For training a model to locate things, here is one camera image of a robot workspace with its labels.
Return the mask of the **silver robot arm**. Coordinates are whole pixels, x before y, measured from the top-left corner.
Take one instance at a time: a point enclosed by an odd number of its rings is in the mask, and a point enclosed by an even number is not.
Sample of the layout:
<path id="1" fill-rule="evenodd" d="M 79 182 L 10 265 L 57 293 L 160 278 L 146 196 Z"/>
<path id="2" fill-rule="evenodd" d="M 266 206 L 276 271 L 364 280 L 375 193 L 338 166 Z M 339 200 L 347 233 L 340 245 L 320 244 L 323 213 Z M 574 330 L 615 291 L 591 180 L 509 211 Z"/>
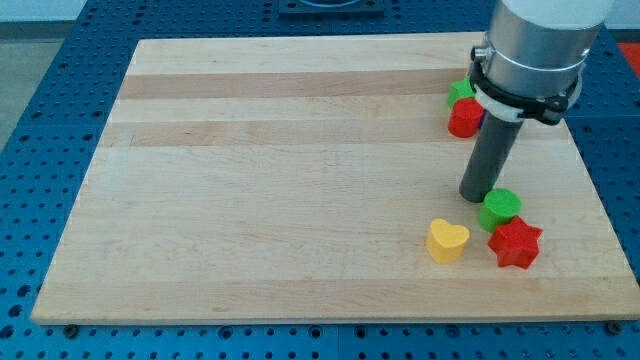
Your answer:
<path id="1" fill-rule="evenodd" d="M 485 76 L 521 97 L 550 97 L 575 81 L 612 0 L 498 0 Z"/>

